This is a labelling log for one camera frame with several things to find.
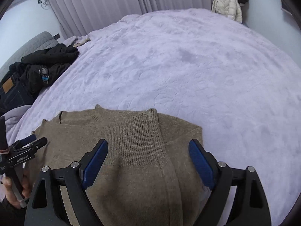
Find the quilted headboard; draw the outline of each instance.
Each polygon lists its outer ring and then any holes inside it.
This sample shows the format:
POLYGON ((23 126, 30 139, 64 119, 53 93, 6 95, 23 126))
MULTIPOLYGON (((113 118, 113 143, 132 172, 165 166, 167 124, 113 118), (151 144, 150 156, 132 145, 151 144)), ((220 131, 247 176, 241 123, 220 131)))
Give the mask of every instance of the quilted headboard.
POLYGON ((20 62, 21 58, 33 53, 37 50, 46 49, 49 47, 54 47, 58 42, 53 38, 53 36, 44 31, 41 34, 38 34, 23 46, 21 46, 0 68, 0 80, 5 76, 5 74, 9 71, 9 66, 15 62, 20 62))

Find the finger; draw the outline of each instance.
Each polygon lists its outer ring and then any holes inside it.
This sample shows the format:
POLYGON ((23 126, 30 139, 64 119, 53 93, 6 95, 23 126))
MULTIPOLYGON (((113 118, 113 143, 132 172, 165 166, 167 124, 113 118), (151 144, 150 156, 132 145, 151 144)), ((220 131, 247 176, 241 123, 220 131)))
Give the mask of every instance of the finger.
POLYGON ((23 169, 23 175, 29 177, 29 170, 27 168, 23 169))
POLYGON ((29 198, 30 194, 31 194, 31 186, 30 186, 29 180, 26 176, 23 176, 22 187, 23 187, 23 191, 22 191, 23 196, 25 198, 29 198))
POLYGON ((2 179, 2 183, 4 185, 4 188, 5 188, 5 195, 6 195, 6 199, 7 201, 13 205, 14 207, 16 208, 21 208, 20 207, 20 203, 18 202, 11 186, 12 186, 12 181, 9 177, 4 177, 2 179))

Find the lavender fluffy blanket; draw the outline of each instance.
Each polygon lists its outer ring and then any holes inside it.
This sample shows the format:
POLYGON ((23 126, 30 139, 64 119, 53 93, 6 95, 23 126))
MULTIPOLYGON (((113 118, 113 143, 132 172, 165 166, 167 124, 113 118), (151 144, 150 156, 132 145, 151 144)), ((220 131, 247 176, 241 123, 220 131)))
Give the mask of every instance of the lavender fluffy blanket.
POLYGON ((217 160, 254 166, 272 224, 282 222, 301 191, 301 69, 289 56, 205 9, 130 15, 89 37, 9 131, 10 143, 61 110, 156 108, 203 127, 217 160))

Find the white cloth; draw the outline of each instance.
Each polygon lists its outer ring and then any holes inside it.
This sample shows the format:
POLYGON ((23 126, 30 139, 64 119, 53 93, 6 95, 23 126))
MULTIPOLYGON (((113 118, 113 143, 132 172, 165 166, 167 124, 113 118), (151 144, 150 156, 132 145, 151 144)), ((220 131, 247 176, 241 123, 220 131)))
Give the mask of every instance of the white cloth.
POLYGON ((212 12, 222 14, 232 20, 242 23, 242 11, 237 0, 214 0, 212 12))
POLYGON ((78 44, 78 45, 84 45, 86 42, 90 41, 90 38, 88 35, 84 36, 73 36, 68 38, 63 42, 67 47, 70 46, 72 43, 78 44))
POLYGON ((59 111, 156 108, 201 126, 204 148, 218 161, 254 166, 272 225, 282 222, 301 190, 301 69, 287 54, 206 9, 130 15, 89 37, 9 142, 59 111))

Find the knit fabric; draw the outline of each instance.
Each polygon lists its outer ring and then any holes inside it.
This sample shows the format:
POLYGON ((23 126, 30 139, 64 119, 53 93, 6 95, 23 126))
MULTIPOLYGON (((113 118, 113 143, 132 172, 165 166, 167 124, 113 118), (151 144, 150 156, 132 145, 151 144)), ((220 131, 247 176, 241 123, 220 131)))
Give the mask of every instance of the knit fabric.
MULTIPOLYGON (((108 155, 86 191, 104 225, 193 225, 206 203, 201 179, 188 153, 189 141, 202 143, 202 129, 148 111, 61 112, 35 131, 48 145, 30 162, 33 181, 44 165, 67 167, 100 139, 108 155)), ((62 197, 70 223, 78 225, 66 188, 62 197)))

